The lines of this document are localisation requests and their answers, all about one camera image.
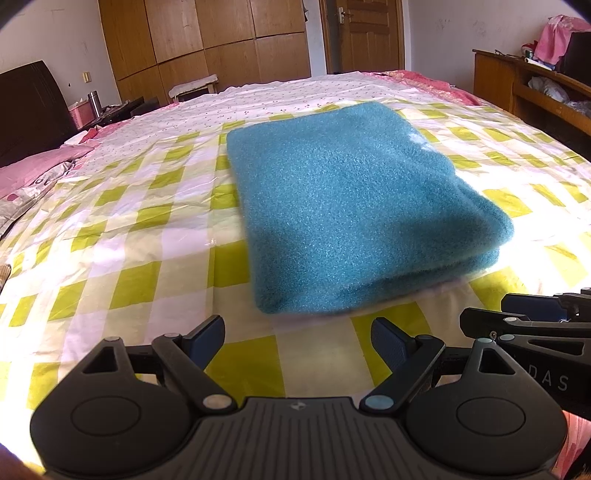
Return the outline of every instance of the pink cloth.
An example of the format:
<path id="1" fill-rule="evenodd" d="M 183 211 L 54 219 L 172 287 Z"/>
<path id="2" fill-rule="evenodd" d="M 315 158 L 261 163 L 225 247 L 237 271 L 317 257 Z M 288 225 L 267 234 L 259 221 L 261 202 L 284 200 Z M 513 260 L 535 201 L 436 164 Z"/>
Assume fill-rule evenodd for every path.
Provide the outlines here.
<path id="1" fill-rule="evenodd" d="M 87 145 L 65 145 L 0 168 L 0 199 L 31 184 L 56 165 L 83 157 L 92 150 L 94 150 L 93 147 Z"/>
<path id="2" fill-rule="evenodd" d="M 544 27 L 534 55 L 540 60 L 556 65 L 569 47 L 574 32 L 591 31 L 591 25 L 576 17 L 558 15 L 552 17 Z"/>
<path id="3" fill-rule="evenodd" d="M 430 95 L 448 102 L 461 103 L 462 105 L 483 105 L 477 96 L 464 90 L 454 88 L 447 82 L 433 80 L 417 72 L 393 70 L 391 72 L 383 73 L 367 73 L 367 75 L 415 87 L 425 93 L 429 93 Z"/>
<path id="4" fill-rule="evenodd" d="M 577 417 L 567 411 L 563 412 L 566 422 L 569 425 L 569 432 L 566 437 L 562 451 L 556 460 L 552 473 L 558 478 L 564 478 L 569 468 L 579 457 L 583 449 L 591 439 L 591 421 Z"/>
<path id="5" fill-rule="evenodd" d="M 101 138 L 107 137 L 108 135 L 117 131 L 118 129 L 120 129 L 122 126 L 124 126 L 125 124 L 127 124 L 129 122 L 131 122 L 131 119 L 123 120 L 121 122 L 117 122 L 115 124 L 109 124 L 106 127 L 99 128 L 99 131 L 96 134 L 96 136 L 94 137 L 94 140 L 100 140 Z"/>
<path id="6" fill-rule="evenodd" d="M 82 140 L 80 140 L 80 141 L 78 142 L 78 144 L 79 144 L 79 145 L 82 145 L 82 144 L 83 144 L 84 142 L 86 142 L 87 140 L 90 140 L 90 139 L 92 139 L 92 138 L 96 137 L 96 134 L 98 134 L 98 132 L 99 132 L 99 131 L 97 130 L 97 128 L 96 128 L 96 127 L 93 127 L 93 128 L 91 128 L 90 130 L 88 130 L 88 133 L 87 133 L 87 134 L 86 134 L 84 137 L 82 137 Z"/>

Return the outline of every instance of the yellow checkered bed sheet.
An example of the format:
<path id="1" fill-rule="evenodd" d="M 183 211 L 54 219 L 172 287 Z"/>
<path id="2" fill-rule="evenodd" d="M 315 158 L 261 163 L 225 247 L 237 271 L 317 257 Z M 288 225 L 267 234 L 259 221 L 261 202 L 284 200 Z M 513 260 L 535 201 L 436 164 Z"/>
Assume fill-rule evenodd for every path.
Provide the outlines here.
<path id="1" fill-rule="evenodd" d="M 509 214 L 515 238 L 487 271 L 358 312 L 259 312 L 226 135 L 354 103 L 159 141 L 87 179 L 59 183 L 29 211 L 0 243 L 0 262 L 12 265 L 0 294 L 0 443 L 39 465 L 28 436 L 32 411 L 106 336 L 148 343 L 217 313 L 226 320 L 226 345 L 208 373 L 238 400 L 358 399 L 389 373 L 371 348 L 376 316 L 410 335 L 470 345 L 458 325 L 465 307 L 499 309 L 511 291 L 591 285 L 591 166 L 582 157 L 489 106 L 386 99 Z"/>

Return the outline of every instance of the pillow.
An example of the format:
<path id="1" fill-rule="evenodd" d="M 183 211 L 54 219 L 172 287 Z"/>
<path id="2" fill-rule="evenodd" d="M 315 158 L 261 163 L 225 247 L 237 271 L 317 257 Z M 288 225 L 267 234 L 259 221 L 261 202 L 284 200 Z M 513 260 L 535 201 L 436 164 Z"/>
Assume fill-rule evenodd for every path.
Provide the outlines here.
<path id="1" fill-rule="evenodd" d="M 73 161 L 60 163 L 43 173 L 31 186 L 18 189 L 0 199 L 0 238 L 28 209 L 41 200 L 73 166 Z"/>
<path id="2" fill-rule="evenodd" d="M 8 167 L 0 168 L 0 199 L 34 182 L 40 175 L 65 161 L 84 157 L 93 147 L 67 145 L 31 155 Z"/>

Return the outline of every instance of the white cloth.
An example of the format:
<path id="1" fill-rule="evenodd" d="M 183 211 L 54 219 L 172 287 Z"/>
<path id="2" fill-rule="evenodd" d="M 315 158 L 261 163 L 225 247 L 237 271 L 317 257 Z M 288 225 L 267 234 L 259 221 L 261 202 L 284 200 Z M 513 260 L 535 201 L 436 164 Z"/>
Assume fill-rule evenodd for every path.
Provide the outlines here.
<path id="1" fill-rule="evenodd" d="M 88 133 L 88 130 L 83 130 L 79 134 L 74 135 L 72 138 L 69 138 L 64 142 L 65 145 L 78 145 L 80 140 L 82 140 L 85 135 Z"/>
<path id="2" fill-rule="evenodd" d="M 216 83 L 217 82 L 217 75 L 214 73 L 209 77 L 205 77 L 204 79 L 194 80 L 188 83 L 182 83 L 181 85 L 177 85 L 173 87 L 172 90 L 169 91 L 168 96 L 170 98 L 174 98 L 178 95 L 182 95 L 183 93 L 191 92 L 193 90 L 197 90 L 198 88 L 205 87 L 209 83 Z"/>

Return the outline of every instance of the white wall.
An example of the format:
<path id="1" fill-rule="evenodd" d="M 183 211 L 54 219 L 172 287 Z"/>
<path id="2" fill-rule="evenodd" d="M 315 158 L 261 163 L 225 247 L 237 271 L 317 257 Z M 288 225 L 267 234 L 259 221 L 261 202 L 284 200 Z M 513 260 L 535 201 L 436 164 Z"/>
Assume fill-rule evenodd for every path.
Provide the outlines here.
<path id="1" fill-rule="evenodd" d="M 404 69 L 413 69 L 413 36 L 410 25 L 409 0 L 402 0 L 402 22 L 404 27 Z"/>
<path id="2" fill-rule="evenodd" d="M 306 37 L 308 38 L 308 53 L 310 55 L 310 70 L 313 77 L 326 75 L 326 57 L 324 56 L 324 39 L 322 22 L 320 21 L 319 0 L 304 0 L 308 9 L 306 17 Z"/>
<path id="3" fill-rule="evenodd" d="M 409 0 L 413 70 L 472 91 L 473 48 L 517 54 L 548 17 L 577 16 L 561 0 Z"/>
<path id="4" fill-rule="evenodd" d="M 70 105 L 97 90 L 119 103 L 98 0 L 35 0 L 0 31 L 0 72 L 44 60 Z M 84 83 L 82 72 L 92 81 Z"/>

